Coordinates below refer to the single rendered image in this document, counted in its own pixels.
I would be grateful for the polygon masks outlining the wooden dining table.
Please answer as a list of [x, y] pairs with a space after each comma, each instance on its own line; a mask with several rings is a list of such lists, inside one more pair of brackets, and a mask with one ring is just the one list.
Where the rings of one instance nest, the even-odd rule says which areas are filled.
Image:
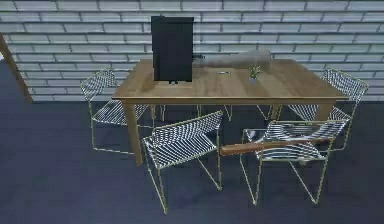
[[[219, 71], [232, 72], [219, 75]], [[128, 121], [130, 148], [137, 165], [143, 164], [134, 106], [145, 105], [271, 105], [277, 110], [293, 100], [310, 96], [317, 84], [314, 72], [292, 59], [275, 59], [262, 69], [258, 80], [249, 81], [249, 70], [195, 68], [191, 82], [170, 85], [153, 79], [152, 62], [136, 64], [112, 98], [119, 100]]]

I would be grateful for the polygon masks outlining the black computer monitor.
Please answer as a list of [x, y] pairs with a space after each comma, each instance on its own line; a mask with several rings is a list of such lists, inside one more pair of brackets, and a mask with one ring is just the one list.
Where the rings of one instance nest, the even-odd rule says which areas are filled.
[[193, 17], [151, 17], [155, 81], [192, 81]]

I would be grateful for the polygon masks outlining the brown wooden baseball bat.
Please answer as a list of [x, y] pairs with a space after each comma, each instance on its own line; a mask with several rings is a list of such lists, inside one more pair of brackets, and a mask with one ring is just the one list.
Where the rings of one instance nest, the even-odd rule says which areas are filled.
[[249, 153], [249, 152], [259, 152], [266, 149], [285, 147], [288, 145], [295, 145], [299, 143], [319, 143], [319, 142], [331, 142], [331, 139], [326, 138], [326, 139], [307, 139], [307, 140], [291, 140], [291, 141], [271, 141], [271, 142], [225, 145], [220, 148], [220, 154], [222, 156], [228, 156], [228, 155], [236, 155], [236, 154]]

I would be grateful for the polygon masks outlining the small green potted plant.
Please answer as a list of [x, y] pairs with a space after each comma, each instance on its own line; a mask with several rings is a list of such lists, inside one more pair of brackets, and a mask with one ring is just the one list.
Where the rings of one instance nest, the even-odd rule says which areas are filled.
[[261, 72], [261, 68], [259, 65], [252, 65], [248, 68], [249, 70], [249, 81], [254, 83], [258, 80], [259, 74]]

